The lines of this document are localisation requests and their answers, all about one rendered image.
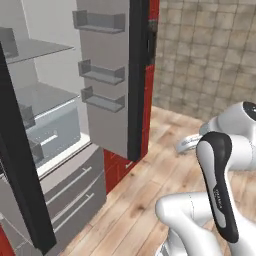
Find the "clear crisper drawer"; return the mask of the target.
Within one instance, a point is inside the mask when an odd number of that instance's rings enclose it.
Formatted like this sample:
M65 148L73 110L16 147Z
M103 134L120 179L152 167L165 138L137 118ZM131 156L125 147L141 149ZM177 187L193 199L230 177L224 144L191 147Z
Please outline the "clear crisper drawer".
M44 159L37 168L65 151L81 138L77 103L71 101L36 120L27 130L29 140L40 143Z

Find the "grey fridge body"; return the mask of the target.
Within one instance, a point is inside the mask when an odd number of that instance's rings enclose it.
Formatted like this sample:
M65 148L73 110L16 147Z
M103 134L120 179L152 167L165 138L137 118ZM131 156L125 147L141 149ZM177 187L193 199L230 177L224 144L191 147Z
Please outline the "grey fridge body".
M81 134L80 140L71 147L39 168L35 165L40 185L46 176L93 144L86 104L81 99L84 81L77 67L81 49L72 17L76 6L76 0L0 0L0 27L12 28L15 40L35 39L72 46L70 50L7 64L14 91L41 82L77 94L76 98L62 105L34 115L36 122L38 118L75 101ZM33 245L0 160L0 256L16 256L16 250L25 242Z

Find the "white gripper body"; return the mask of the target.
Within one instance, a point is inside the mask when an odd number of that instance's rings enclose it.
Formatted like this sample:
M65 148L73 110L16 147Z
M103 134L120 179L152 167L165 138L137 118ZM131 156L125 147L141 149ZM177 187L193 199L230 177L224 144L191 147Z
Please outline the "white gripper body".
M182 138L176 144L175 149L177 153L182 154L186 151L195 149L196 145L198 144L201 138L202 136L200 134L193 134L193 135L189 135L187 137Z

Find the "grey door shelf bin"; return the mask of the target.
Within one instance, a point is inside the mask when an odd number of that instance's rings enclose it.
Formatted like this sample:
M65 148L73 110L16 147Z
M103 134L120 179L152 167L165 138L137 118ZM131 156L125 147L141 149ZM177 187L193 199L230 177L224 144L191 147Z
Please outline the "grey door shelf bin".
M20 113L21 113L21 117L22 117L23 125L24 125L25 129L29 129L29 128L35 126L36 122L35 122L32 107L26 106L23 104L18 104L18 106L20 109Z
M125 14L99 14L87 10L73 11L74 28L100 33L117 34L125 31Z
M35 164L39 164L44 159L42 146L33 140L28 140L32 157Z
M78 63L79 75L83 78L95 80L98 82L117 85L125 80L125 68L110 70L91 64L91 60L84 60Z
M92 87L83 88L81 90L81 99L83 103L105 109L107 111L117 113L125 107L125 97L121 96L118 99L104 97L93 92Z
M18 56L18 48L12 28L0 27L0 43L6 58Z

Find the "glass fridge shelf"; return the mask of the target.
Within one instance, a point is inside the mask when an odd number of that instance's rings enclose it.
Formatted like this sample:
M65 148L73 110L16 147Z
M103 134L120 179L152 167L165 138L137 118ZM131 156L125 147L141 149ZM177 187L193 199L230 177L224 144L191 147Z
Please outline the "glass fridge shelf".
M35 116L47 112L77 97L77 94L41 82L15 90L17 100L31 106Z
M0 63L18 63L72 49L72 46L35 39L16 40L16 44L18 48L18 56L13 58L6 58L0 43Z

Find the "grey freezer drawer front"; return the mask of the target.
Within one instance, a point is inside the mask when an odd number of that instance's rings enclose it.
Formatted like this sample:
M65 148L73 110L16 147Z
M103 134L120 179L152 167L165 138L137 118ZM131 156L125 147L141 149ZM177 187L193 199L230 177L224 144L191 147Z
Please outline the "grey freezer drawer front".
M103 163L103 150L92 144L41 181L41 187L45 198L47 192L75 172L78 168L92 167L92 170L87 175L79 179L49 205L46 204L51 217L60 212L98 177L103 170Z
M105 203L106 186L104 172L101 172L101 174L81 193L83 192L87 194L94 193L94 197L87 202L63 227L61 227L57 232L54 232L57 243L48 253L43 255L39 249L36 249L29 242L25 242L16 250L16 256L59 256Z

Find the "grey fridge door black edge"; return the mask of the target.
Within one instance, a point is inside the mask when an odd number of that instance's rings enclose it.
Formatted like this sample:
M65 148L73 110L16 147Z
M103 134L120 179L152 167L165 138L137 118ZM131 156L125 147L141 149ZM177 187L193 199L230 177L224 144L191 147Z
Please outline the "grey fridge door black edge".
M93 143L123 158L134 161L140 156L141 114L143 113L143 67L147 50L144 29L147 6L141 0L77 0L75 11L99 14L125 14L125 31L117 34L78 30L82 58L91 64L116 70L125 68L125 80L110 85L83 78L85 88L95 94L118 99L125 97L125 107L113 113L87 105L89 132Z

